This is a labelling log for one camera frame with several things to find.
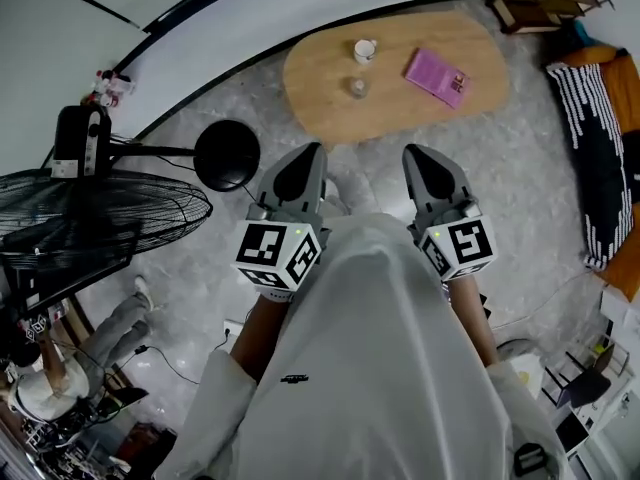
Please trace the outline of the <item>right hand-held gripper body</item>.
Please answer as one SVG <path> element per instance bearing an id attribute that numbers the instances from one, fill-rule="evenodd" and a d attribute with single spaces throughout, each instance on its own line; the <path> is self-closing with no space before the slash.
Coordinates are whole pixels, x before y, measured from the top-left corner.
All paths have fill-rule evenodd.
<path id="1" fill-rule="evenodd" d="M 497 258 L 490 218 L 464 170 L 437 150 L 409 144 L 402 154 L 416 214 L 408 230 L 443 281 L 475 274 Z"/>

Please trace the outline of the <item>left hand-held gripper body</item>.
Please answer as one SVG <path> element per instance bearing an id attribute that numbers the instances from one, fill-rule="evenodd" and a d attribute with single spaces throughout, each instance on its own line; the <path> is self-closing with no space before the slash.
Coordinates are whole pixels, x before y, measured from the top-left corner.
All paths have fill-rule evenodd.
<path id="1" fill-rule="evenodd" d="M 320 143 L 289 152 L 264 174 L 257 201 L 230 239 L 231 266 L 273 302 L 293 298 L 326 247 L 320 214 L 326 180 Z"/>

